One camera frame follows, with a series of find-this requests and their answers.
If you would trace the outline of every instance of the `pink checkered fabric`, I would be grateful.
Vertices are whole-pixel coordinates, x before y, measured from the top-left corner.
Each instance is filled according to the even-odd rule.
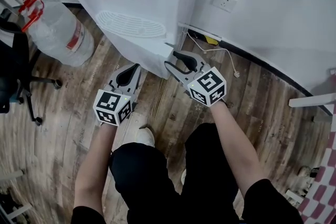
[[[305,224],[329,224],[336,216],[336,104],[319,172],[299,211]]]

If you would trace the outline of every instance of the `office chair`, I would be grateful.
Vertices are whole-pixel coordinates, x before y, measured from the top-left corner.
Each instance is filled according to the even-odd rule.
[[[0,17],[0,32],[2,34],[14,34],[13,46],[10,47],[0,40],[0,113],[9,112],[9,103],[22,104],[25,97],[30,118],[37,126],[42,124],[40,117],[34,117],[30,83],[52,83],[56,90],[62,87],[60,80],[40,78],[32,76],[32,70],[41,53],[37,50],[29,61],[28,38],[18,25],[9,23]]]

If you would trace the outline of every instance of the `wooden floor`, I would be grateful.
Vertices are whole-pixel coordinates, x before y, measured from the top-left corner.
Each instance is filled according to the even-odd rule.
[[[44,119],[42,126],[30,121],[25,105],[14,104],[8,114],[0,115],[1,171],[23,169],[26,173],[1,187],[9,186],[16,201],[33,205],[28,212],[32,223],[70,221],[76,174],[99,129],[93,101],[111,73],[129,63],[84,10],[74,13],[94,36],[92,58],[74,68],[41,55],[34,75],[60,78],[64,83],[58,91],[51,84],[32,84],[34,111]],[[288,188],[304,188],[308,180],[296,174],[302,165],[319,166],[330,124],[313,123],[311,118],[324,112],[288,107],[288,100],[301,94],[248,60],[232,54],[240,72],[235,78],[229,56],[223,51],[204,55],[188,38],[184,49],[201,54],[226,78],[230,111],[256,148],[276,188],[283,194]],[[184,142],[199,124],[213,122],[212,116],[207,107],[189,99],[173,78],[160,79],[143,70],[140,86],[135,112],[118,129],[113,148],[132,141],[138,128],[148,126],[154,132],[156,147],[167,157],[169,176],[181,192]],[[107,223],[126,223],[127,206],[111,177],[106,181],[103,208]],[[236,198],[235,208],[241,214],[241,195]]]

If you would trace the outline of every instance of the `baseboard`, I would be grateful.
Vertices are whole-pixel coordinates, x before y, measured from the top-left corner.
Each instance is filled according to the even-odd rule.
[[[197,39],[200,39],[204,42],[207,42],[206,38],[204,37],[204,35],[197,33],[195,31],[189,30],[188,31],[189,34],[192,37],[196,37]],[[313,96],[309,91],[307,91],[304,87],[302,87],[300,84],[296,83],[292,78],[290,78],[289,76],[285,75],[284,73],[282,73],[281,71],[279,71],[278,69],[274,68],[273,66],[271,66],[270,64],[266,63],[263,60],[260,60],[258,57],[244,51],[243,49],[240,49],[230,43],[227,43],[225,41],[220,41],[218,42],[218,45],[224,49],[227,49],[231,52],[233,52],[236,55],[239,55],[243,58],[245,58],[246,60],[249,60],[263,68],[265,68],[266,70],[268,70],[269,72],[273,73],[274,75],[276,75],[277,77],[279,77],[280,79],[284,80],[285,82],[287,82],[289,85],[293,86],[295,89],[297,89],[298,91],[302,92],[305,96],[307,97],[311,97]],[[320,105],[319,106],[327,115],[332,116],[332,113],[324,106],[324,105]]]
[[[67,7],[67,8],[83,8],[82,4],[80,3],[64,3],[63,4]]]

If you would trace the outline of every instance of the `electrical outlet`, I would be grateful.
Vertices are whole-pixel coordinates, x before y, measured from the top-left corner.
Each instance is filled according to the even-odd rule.
[[[213,0],[212,4],[217,7],[221,8],[227,12],[232,12],[233,8],[237,4],[236,0]]]

